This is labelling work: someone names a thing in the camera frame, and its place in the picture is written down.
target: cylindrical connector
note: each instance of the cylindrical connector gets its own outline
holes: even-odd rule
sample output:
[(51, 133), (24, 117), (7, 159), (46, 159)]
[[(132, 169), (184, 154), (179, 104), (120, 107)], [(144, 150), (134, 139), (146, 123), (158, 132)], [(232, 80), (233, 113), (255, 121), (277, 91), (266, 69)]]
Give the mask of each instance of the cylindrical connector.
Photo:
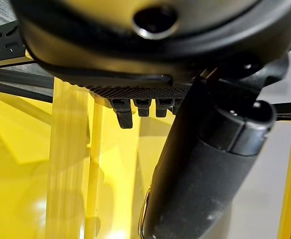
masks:
[(225, 212), (275, 122), (258, 101), (240, 116), (215, 106), (203, 83), (183, 101), (140, 220), (144, 239), (200, 239)]

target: black clip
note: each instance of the black clip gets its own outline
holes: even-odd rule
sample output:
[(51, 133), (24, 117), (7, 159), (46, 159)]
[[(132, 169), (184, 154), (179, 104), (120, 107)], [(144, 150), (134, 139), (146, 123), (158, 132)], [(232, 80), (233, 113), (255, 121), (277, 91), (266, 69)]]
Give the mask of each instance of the black clip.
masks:
[(130, 100), (109, 100), (121, 128), (132, 128), (132, 110)]

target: round hole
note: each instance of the round hole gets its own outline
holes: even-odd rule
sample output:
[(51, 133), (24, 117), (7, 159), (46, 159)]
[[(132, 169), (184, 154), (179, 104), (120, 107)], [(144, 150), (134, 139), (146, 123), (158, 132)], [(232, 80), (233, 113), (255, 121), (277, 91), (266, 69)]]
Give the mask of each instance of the round hole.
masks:
[(135, 32), (146, 39), (159, 40), (174, 33), (176, 12), (168, 6), (153, 6), (137, 12), (133, 18)]

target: slotted hole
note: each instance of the slotted hole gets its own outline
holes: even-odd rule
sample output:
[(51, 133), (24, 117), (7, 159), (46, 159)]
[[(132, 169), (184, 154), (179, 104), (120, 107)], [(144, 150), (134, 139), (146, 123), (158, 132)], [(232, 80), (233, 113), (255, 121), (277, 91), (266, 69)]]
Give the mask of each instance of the slotted hole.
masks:
[(6, 33), (6, 36), (11, 36), (13, 35), (18, 29), (18, 26), (15, 26), (11, 31), (9, 31), (8, 33)]

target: yellow floor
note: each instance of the yellow floor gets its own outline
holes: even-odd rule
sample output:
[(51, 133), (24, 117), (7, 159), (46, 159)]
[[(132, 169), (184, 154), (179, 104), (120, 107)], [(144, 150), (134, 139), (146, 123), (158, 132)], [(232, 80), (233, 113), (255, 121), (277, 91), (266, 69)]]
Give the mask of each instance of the yellow floor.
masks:
[(174, 116), (151, 107), (121, 129), (112, 109), (59, 80), (53, 105), (0, 93), (0, 239), (138, 238)]

